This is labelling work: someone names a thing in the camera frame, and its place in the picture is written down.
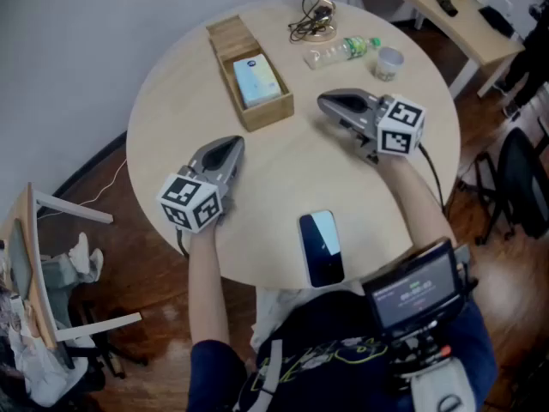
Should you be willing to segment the person's white shorts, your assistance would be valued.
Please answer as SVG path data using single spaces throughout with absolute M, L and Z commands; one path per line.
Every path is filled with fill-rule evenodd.
M 256 322 L 250 345 L 258 353 L 262 344 L 285 322 L 294 309 L 316 297 L 312 289 L 256 288 Z

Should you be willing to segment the open wooden box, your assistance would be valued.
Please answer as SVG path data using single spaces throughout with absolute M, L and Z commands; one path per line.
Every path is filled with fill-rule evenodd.
M 237 116 L 246 130 L 249 132 L 259 130 L 291 117 L 294 114 L 293 93 L 270 56 L 242 19 L 235 15 L 207 26 L 207 30 L 214 55 L 220 66 L 221 77 L 226 84 Z M 255 57 L 258 54 L 263 54 L 269 61 L 281 85 L 282 96 L 246 109 L 234 75 L 233 63 L 244 58 Z

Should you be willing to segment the curved gold desk lamp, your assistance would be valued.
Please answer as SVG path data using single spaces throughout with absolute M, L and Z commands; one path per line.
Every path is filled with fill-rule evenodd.
M 319 43 L 335 37 L 336 5 L 332 0 L 302 0 L 301 10 L 302 17 L 287 25 L 291 43 L 300 41 Z

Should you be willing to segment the clear bottle green label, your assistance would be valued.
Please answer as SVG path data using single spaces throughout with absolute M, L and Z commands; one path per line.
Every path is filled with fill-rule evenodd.
M 304 61 L 310 69 L 319 70 L 331 64 L 362 58 L 369 50 L 377 50 L 380 46 L 381 40 L 378 37 L 346 37 L 312 47 L 305 52 Z

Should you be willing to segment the computer monitor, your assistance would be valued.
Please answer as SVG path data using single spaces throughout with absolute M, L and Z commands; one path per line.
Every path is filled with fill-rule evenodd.
M 15 219 L 8 243 L 9 277 L 14 292 L 23 300 L 28 298 L 32 280 L 32 265 L 27 254 L 23 227 L 19 219 Z

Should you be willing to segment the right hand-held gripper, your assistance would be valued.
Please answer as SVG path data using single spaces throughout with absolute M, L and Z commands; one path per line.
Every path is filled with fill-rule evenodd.
M 425 128 L 425 108 L 400 95 L 376 97 L 361 88 L 338 88 L 317 97 L 321 111 L 350 130 L 358 156 L 374 164 L 379 155 L 408 157 Z

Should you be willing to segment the black office chair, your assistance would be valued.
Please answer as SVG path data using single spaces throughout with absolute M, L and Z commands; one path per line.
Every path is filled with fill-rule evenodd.
M 487 243 L 501 215 L 509 225 L 506 240 L 515 235 L 516 225 L 533 239 L 549 233 L 549 174 L 523 130 L 508 133 L 497 163 L 483 151 L 475 157 L 474 168 L 476 183 L 461 180 L 457 188 L 475 193 L 490 216 L 485 233 L 475 238 L 476 245 Z

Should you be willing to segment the flat black case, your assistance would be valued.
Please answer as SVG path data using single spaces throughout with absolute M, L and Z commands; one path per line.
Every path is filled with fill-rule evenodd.
M 493 7 L 485 6 L 479 9 L 479 13 L 493 29 L 501 33 L 504 37 L 510 39 L 514 34 L 515 29 L 512 25 Z

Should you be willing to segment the black swivel chair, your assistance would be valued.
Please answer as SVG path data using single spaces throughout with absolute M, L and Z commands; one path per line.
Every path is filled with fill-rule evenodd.
M 69 308 L 69 320 L 75 324 L 76 328 L 83 327 L 85 331 L 89 331 L 88 337 L 92 344 L 78 346 L 69 344 L 69 340 L 58 343 L 57 350 L 60 353 L 62 361 L 70 369 L 75 368 L 75 360 L 77 358 L 86 358 L 90 366 L 101 370 L 106 367 L 114 378 L 125 379 L 126 372 L 120 363 L 121 360 L 131 362 L 141 367 L 148 365 L 146 356 L 134 356 L 128 352 L 115 346 L 109 339 L 108 332 L 110 330 L 119 329 L 142 320 L 139 312 L 127 313 L 123 309 L 117 309 L 112 312 L 106 321 L 100 321 L 100 324 L 105 326 L 93 327 L 97 324 L 95 318 L 95 304 L 91 300 L 84 300 L 81 303 L 81 308 Z

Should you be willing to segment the curved wooden side desk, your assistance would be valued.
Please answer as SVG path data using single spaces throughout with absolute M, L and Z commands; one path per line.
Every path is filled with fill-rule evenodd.
M 358 7 L 362 5 L 362 0 L 348 1 Z M 489 26 L 479 12 L 480 4 L 474 0 L 452 0 L 458 10 L 454 17 L 446 15 L 436 0 L 403 1 L 412 4 L 416 10 L 416 28 L 421 28 L 425 19 L 431 21 L 467 56 L 468 61 L 449 86 L 453 98 L 460 94 L 480 68 L 498 63 L 498 68 L 477 92 L 480 98 L 483 97 L 514 57 L 524 50 L 518 34 L 507 38 Z

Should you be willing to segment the wooden desk white legs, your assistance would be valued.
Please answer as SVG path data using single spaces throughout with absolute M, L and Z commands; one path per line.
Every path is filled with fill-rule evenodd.
M 15 222 L 21 223 L 26 252 L 31 265 L 30 288 L 28 296 L 24 300 L 29 302 L 35 312 L 39 332 L 46 347 L 55 349 L 60 342 L 91 336 L 141 321 L 142 315 L 139 312 L 134 312 L 79 327 L 61 330 L 57 327 L 47 295 L 39 252 L 37 208 L 40 205 L 105 224 L 113 223 L 113 216 L 37 191 L 33 188 L 32 183 L 28 183 L 14 201 L 8 216 L 0 223 L 0 239 L 4 241 L 9 240 Z

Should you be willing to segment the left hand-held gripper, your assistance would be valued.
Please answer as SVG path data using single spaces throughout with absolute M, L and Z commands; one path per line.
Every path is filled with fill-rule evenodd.
M 200 147 L 194 166 L 171 173 L 156 196 L 166 219 L 178 229 L 200 233 L 233 206 L 231 189 L 244 159 L 244 139 L 226 136 Z

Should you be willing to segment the person's right forearm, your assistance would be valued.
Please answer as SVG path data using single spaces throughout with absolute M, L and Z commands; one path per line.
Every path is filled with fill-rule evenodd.
M 377 172 L 396 200 L 415 247 L 425 247 L 441 238 L 457 246 L 439 202 L 406 158 L 379 155 Z

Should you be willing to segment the person's navy shirt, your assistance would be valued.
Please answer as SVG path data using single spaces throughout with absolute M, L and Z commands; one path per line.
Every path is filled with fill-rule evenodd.
M 283 362 L 268 412 L 413 412 L 411 396 L 389 386 L 389 349 L 365 298 L 324 294 L 294 310 L 270 338 L 282 341 Z M 188 412 L 247 411 L 265 380 L 270 344 L 261 345 L 253 373 L 223 342 L 194 344 Z

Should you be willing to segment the light blue tissue pack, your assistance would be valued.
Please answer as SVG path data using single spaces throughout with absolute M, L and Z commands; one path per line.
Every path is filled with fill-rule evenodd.
M 281 85 L 263 54 L 234 62 L 233 71 L 246 109 L 282 96 Z

